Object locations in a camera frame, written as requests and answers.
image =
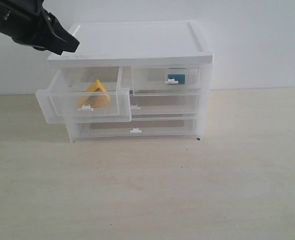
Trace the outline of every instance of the yellow object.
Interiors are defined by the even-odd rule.
[[[96,80],[87,90],[87,93],[94,92],[106,92],[106,88],[100,82],[100,80]],[[82,108],[82,106],[91,106],[91,108],[103,107],[111,103],[111,98],[109,95],[97,95],[97,96],[82,96],[78,100],[78,108]]]

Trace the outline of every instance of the plastic drawer unit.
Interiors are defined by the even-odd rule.
[[[69,32],[77,51],[50,55],[57,73],[36,97],[72,142],[202,137],[213,54],[196,21],[77,23]],[[90,90],[97,80],[102,87]]]

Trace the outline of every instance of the white drawer handle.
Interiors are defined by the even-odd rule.
[[[91,105],[83,105],[82,108],[78,108],[78,111],[87,111],[87,112],[93,112],[94,109],[91,107]]]
[[[176,81],[174,78],[168,78],[167,81],[165,81],[165,84],[179,84],[179,81]]]
[[[138,105],[131,105],[131,110],[141,110]]]
[[[142,130],[139,128],[133,128],[131,131],[129,131],[131,134],[141,134]]]

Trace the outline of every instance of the blue object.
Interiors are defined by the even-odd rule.
[[[167,75],[168,79],[174,79],[178,81],[178,84],[186,84],[186,75],[185,74],[169,74]]]

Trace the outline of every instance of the white wall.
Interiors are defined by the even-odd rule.
[[[45,0],[74,22],[199,19],[215,53],[213,89],[295,86],[295,0]],[[49,53],[0,34],[0,94],[33,94],[54,75]]]

